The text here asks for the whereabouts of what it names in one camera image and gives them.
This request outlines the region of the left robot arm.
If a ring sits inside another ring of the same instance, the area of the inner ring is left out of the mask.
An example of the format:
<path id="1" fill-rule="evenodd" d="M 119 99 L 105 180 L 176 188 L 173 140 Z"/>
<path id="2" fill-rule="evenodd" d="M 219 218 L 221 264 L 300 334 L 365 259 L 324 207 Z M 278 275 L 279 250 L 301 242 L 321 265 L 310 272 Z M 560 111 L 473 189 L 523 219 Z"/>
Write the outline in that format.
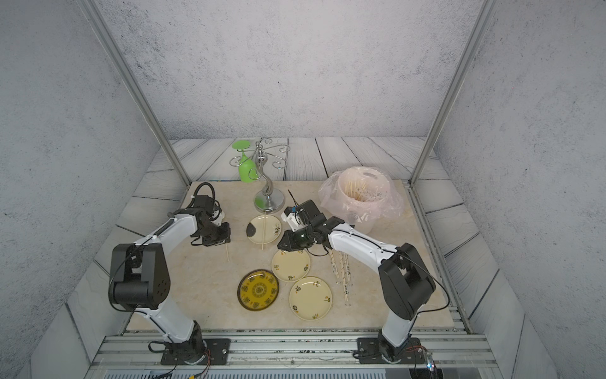
<path id="1" fill-rule="evenodd" d="M 201 183 L 190 202 L 170 214 L 165 224 L 134 243 L 112 250 L 107 297 L 119 312 L 139 314 L 161 333 L 148 345 L 159 344 L 166 366 L 223 366 L 229 339 L 205 339 L 200 325 L 186 316 L 170 296 L 167 255 L 183 240 L 193 246 L 211 247 L 230 242 L 230 225 L 211 183 Z"/>

